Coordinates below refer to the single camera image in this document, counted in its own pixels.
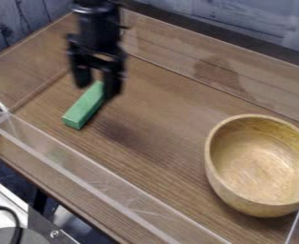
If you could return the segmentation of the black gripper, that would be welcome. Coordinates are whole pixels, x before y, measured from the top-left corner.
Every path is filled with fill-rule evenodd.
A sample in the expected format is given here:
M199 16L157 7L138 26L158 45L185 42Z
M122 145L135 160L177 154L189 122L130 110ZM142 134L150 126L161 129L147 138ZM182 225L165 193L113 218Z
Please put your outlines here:
M111 99L122 90L122 66L125 52L119 47L121 32L119 3L73 3L70 9L77 15L78 32L67 35L67 56L74 84L85 88L93 80L90 68L101 70L105 61L91 64L91 54L111 58L113 66L102 71L103 98Z

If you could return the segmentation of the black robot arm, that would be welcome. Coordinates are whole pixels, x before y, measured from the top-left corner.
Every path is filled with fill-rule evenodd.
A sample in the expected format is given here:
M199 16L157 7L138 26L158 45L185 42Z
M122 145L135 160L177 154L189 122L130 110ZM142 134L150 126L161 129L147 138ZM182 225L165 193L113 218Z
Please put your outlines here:
M69 67L78 88L93 82L91 69L102 72L102 97L110 100L122 90L126 53L122 40L121 4L114 0L71 0L78 32L67 34Z

